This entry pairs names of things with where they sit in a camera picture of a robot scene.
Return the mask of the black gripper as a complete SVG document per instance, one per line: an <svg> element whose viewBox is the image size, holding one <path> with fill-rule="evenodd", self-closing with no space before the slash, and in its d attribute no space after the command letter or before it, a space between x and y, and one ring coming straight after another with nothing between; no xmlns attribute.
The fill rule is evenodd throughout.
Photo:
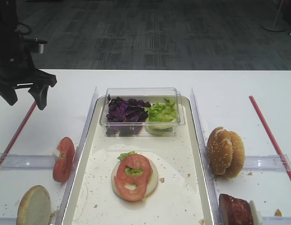
<svg viewBox="0 0 291 225"><path fill-rule="evenodd" d="M18 101L15 90L28 88L38 109L44 110L48 88L54 87L57 79L35 68L23 39L19 35L0 35L0 96L9 105L14 105Z"/></svg>

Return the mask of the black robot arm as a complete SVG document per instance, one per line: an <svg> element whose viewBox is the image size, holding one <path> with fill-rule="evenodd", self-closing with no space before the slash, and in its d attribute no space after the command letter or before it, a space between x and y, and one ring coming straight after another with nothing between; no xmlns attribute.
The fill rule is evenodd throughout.
<svg viewBox="0 0 291 225"><path fill-rule="evenodd" d="M17 101L16 89L28 88L40 110L47 105L49 87L56 76L35 68L32 53L43 53L47 41L25 38L16 12L16 1L0 0L0 96L9 104Z"/></svg>

